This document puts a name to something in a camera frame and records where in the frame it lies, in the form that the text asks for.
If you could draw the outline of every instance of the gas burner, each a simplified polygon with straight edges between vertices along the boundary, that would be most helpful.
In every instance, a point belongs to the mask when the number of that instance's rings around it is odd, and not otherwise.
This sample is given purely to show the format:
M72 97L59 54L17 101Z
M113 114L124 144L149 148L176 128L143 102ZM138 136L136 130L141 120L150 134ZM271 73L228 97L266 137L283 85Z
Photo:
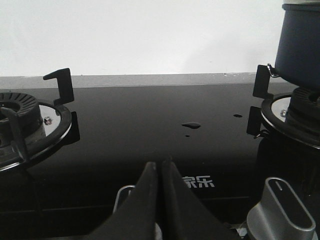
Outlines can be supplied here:
M54 78L60 98L53 104L25 93L0 93L0 172L32 162L71 129L72 114L63 105L74 100L69 68L43 77Z
M270 66L259 65L253 96L264 99L263 125L276 136L285 136L303 146L320 149L320 92L298 87L292 93L268 93Z

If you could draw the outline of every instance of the black glass cooktop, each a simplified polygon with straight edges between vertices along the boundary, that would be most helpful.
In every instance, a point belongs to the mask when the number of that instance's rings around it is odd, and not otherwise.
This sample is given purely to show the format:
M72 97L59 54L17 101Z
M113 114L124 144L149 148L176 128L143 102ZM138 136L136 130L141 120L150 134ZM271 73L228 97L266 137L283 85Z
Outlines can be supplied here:
M273 83L269 91L294 88ZM112 214L118 190L134 185L146 162L168 157L223 223L246 220L267 177L288 181L320 223L317 154L248 134L250 108L262 101L252 92L253 84L75 88L66 107L80 139L28 169L0 172L0 239L81 238Z

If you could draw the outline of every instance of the gray countertop edge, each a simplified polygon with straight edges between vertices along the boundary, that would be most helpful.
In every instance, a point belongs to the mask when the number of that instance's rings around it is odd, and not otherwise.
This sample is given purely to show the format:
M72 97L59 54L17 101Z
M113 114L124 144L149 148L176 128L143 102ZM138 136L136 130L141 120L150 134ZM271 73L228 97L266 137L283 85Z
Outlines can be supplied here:
M137 87L249 84L255 81L255 72L241 73L190 73L190 74L143 74L143 75L80 75L72 76L75 88L88 87ZM270 79L271 83L286 83L281 78ZM2 76L0 89L56 88L55 80L42 76Z

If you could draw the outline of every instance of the silver control knob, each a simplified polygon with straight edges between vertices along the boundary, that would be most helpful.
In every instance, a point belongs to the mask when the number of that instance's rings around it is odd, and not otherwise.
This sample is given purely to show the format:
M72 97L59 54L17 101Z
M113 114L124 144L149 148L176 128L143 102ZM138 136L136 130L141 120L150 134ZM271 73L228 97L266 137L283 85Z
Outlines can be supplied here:
M318 240L316 223L285 180L269 177L261 201L247 215L252 240Z

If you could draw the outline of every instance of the white wall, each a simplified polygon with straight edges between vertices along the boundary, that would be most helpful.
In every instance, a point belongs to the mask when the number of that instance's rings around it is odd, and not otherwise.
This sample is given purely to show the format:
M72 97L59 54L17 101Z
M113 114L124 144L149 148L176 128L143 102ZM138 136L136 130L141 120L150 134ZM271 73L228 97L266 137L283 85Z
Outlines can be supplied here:
M0 76L255 72L282 0L0 0Z

